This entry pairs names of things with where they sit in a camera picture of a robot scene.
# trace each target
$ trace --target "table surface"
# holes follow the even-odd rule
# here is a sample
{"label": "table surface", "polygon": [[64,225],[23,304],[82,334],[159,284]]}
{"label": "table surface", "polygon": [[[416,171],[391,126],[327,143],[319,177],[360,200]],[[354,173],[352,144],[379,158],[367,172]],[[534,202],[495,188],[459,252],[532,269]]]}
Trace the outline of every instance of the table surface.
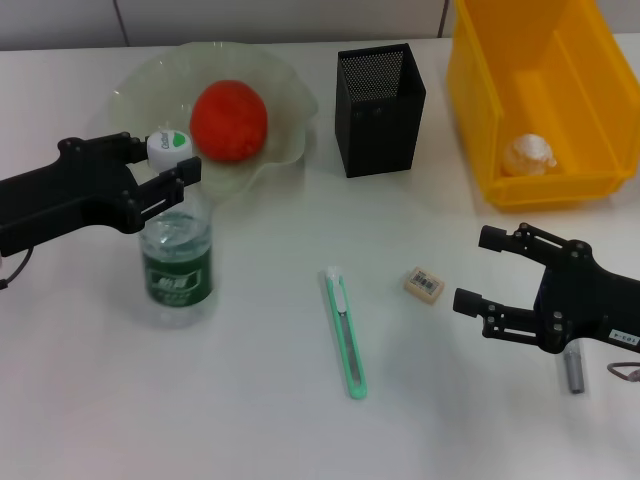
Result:
{"label": "table surface", "polygon": [[[640,74],[640,35],[617,39]],[[640,277],[640,179],[575,210],[496,211],[455,133],[451,43],[420,40],[410,44],[428,97],[413,169],[347,180],[336,54],[373,44],[266,47],[320,111],[301,162],[215,212],[210,321],[140,322],[150,304],[135,236],[92,227],[36,248],[0,300],[0,477],[637,478],[640,387],[606,371],[637,355],[585,341],[588,393],[573,397],[556,357],[486,340],[451,305],[463,287],[531,306],[542,267],[477,248],[485,224],[581,238],[605,268]],[[52,162],[61,138],[110,133],[111,91],[163,50],[0,53],[0,178]],[[321,272],[333,264],[349,289],[364,401],[346,393],[327,310]],[[434,306],[402,289],[417,265],[447,283]]]}

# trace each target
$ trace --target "white wall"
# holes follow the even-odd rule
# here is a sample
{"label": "white wall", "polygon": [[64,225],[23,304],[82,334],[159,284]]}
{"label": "white wall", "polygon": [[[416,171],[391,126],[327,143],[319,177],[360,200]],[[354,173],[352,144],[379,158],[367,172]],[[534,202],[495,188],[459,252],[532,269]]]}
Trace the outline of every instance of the white wall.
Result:
{"label": "white wall", "polygon": [[640,0],[598,0],[598,6],[616,33],[640,33]]}
{"label": "white wall", "polygon": [[112,0],[0,0],[0,50],[123,45]]}
{"label": "white wall", "polygon": [[118,0],[132,45],[434,37],[444,0]]}
{"label": "white wall", "polygon": [[[133,45],[434,37],[444,4],[444,0],[117,1]],[[455,21],[451,2],[445,36]],[[597,2],[614,32],[640,33],[640,0]],[[0,0],[0,50],[123,45],[113,0]]]}
{"label": "white wall", "polygon": [[[444,29],[445,37],[450,37],[453,33],[456,18],[454,3],[451,0]],[[597,0],[597,4],[613,33],[640,33],[640,0]]]}

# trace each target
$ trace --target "clear wavy bowl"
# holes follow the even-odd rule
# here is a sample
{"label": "clear wavy bowl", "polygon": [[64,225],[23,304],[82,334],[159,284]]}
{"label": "clear wavy bowl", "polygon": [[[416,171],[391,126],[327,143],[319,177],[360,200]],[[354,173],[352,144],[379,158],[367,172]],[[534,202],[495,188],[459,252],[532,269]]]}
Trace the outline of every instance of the clear wavy bowl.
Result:
{"label": "clear wavy bowl", "polygon": [[[162,128],[189,132],[193,105],[219,80],[253,88],[267,108],[269,130],[260,153],[238,165],[215,163],[196,150],[202,185],[214,200],[248,188],[263,168],[293,163],[304,153],[306,124],[318,105],[290,65],[253,45],[188,43],[140,65],[114,90],[108,108],[114,131],[140,138]],[[138,181],[154,175],[146,162],[132,170]]]}

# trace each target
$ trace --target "bottle cap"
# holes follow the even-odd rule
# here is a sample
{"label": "bottle cap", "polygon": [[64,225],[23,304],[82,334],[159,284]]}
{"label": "bottle cap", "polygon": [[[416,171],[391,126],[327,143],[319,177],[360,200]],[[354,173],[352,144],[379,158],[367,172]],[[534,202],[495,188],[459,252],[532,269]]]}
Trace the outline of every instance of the bottle cap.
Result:
{"label": "bottle cap", "polygon": [[193,157],[193,144],[186,133],[160,130],[147,139],[147,155],[151,168],[160,173]]}

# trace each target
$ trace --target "yellow plastic bin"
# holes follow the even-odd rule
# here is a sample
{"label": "yellow plastic bin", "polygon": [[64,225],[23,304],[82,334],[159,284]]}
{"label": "yellow plastic bin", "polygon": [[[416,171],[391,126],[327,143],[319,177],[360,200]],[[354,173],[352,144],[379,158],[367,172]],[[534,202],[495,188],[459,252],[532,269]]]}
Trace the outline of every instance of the yellow plastic bin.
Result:
{"label": "yellow plastic bin", "polygon": [[[640,87],[594,0],[456,0],[447,83],[486,199],[500,207],[604,197],[640,156]],[[543,137],[557,166],[513,176],[505,152]]]}

